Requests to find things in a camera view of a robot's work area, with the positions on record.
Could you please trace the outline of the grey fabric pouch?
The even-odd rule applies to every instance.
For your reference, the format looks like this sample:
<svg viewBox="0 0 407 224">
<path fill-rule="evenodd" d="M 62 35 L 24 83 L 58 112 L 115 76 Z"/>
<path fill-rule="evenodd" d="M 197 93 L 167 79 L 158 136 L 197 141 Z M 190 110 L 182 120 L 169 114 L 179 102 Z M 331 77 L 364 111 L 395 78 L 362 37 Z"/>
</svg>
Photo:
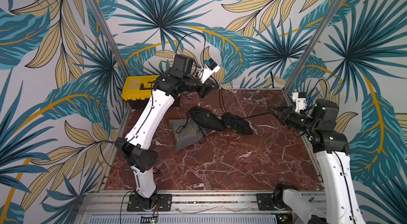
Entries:
<svg viewBox="0 0 407 224">
<path fill-rule="evenodd" d="M 206 139 L 206 130 L 196 124 L 192 119 L 169 120 L 175 140 L 175 152 Z"/>
</svg>

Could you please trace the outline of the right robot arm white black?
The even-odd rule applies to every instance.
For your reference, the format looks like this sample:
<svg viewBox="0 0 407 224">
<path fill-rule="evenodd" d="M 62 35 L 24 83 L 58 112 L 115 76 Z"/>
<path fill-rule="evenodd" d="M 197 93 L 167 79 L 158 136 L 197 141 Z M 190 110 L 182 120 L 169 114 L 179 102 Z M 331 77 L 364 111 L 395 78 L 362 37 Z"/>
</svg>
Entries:
<svg viewBox="0 0 407 224">
<path fill-rule="evenodd" d="M 354 189 L 350 148 L 346 136 L 335 131 L 339 106 L 326 98 L 315 100 L 312 112 L 306 109 L 307 93 L 294 92 L 293 105 L 268 108 L 283 126 L 300 132 L 311 143 L 321 169 L 326 196 L 326 213 L 312 206 L 291 185 L 279 184 L 274 189 L 272 205 L 289 209 L 305 224 L 363 224 Z"/>
</svg>

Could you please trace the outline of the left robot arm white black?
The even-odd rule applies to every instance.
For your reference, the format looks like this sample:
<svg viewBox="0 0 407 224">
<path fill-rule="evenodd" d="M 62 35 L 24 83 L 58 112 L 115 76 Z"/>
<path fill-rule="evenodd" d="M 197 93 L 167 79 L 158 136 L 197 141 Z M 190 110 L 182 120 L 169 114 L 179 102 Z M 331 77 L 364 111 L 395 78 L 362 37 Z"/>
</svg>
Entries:
<svg viewBox="0 0 407 224">
<path fill-rule="evenodd" d="M 150 202 L 157 197 L 153 166 L 158 153 L 149 147 L 167 110 L 181 93 L 196 92 L 203 98 L 217 88 L 210 77 L 219 71 L 219 65 L 209 59 L 200 71 L 192 71 L 197 68 L 193 58 L 175 53 L 173 65 L 152 82 L 151 96 L 140 118 L 130 132 L 115 143 L 134 173 L 140 200 Z"/>
</svg>

